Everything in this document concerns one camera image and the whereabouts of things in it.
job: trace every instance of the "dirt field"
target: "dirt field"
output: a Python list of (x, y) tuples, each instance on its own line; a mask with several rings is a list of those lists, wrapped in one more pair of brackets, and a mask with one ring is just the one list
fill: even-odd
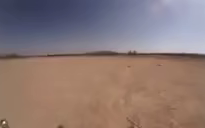
[(11, 128), (205, 128), (205, 60), (0, 60), (1, 118)]

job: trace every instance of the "sky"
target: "sky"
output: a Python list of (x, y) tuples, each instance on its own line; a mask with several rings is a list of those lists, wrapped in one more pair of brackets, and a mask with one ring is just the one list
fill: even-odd
[(205, 53), (205, 0), (0, 0), (0, 53)]

